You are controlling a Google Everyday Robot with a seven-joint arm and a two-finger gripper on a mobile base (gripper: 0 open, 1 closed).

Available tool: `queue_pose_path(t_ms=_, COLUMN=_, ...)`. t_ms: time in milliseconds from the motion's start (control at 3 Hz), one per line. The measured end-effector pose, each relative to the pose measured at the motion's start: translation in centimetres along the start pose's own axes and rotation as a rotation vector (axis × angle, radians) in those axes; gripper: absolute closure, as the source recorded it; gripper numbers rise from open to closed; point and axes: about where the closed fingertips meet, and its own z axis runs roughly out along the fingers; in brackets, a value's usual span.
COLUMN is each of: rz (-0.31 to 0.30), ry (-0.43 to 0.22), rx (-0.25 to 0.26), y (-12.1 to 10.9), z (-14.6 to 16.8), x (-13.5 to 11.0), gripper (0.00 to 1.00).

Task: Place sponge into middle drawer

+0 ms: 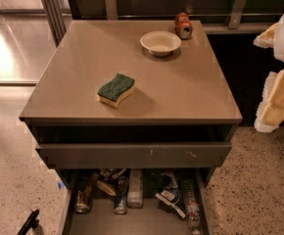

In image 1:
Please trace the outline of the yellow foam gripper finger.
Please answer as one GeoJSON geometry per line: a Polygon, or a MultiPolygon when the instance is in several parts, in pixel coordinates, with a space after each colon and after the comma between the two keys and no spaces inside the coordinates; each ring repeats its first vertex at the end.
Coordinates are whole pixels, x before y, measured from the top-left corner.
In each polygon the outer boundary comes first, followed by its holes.
{"type": "Polygon", "coordinates": [[[284,120],[284,70],[271,71],[265,80],[262,100],[256,113],[254,127],[258,132],[270,133],[284,120]]]}
{"type": "Polygon", "coordinates": [[[255,38],[253,44],[261,48],[273,48],[275,31],[277,26],[278,23],[271,25],[269,28],[267,28],[264,32],[262,32],[255,38]]]}

